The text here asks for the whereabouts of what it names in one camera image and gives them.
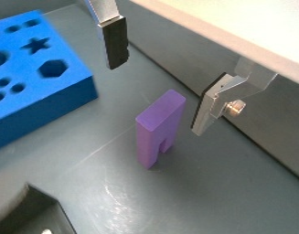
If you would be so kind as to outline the gripper silver screw right finger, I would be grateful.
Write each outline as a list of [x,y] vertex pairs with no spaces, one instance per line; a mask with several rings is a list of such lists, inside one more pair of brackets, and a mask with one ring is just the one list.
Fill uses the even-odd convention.
[[223,73],[203,93],[192,119],[192,132],[201,135],[224,113],[236,117],[245,107],[243,99],[265,90],[276,75],[271,69],[240,58],[235,75]]

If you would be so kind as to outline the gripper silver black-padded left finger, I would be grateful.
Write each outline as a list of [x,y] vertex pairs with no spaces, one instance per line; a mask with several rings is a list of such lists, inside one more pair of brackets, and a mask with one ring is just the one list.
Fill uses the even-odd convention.
[[115,0],[84,0],[105,49],[107,67],[117,68],[129,57],[127,21]]

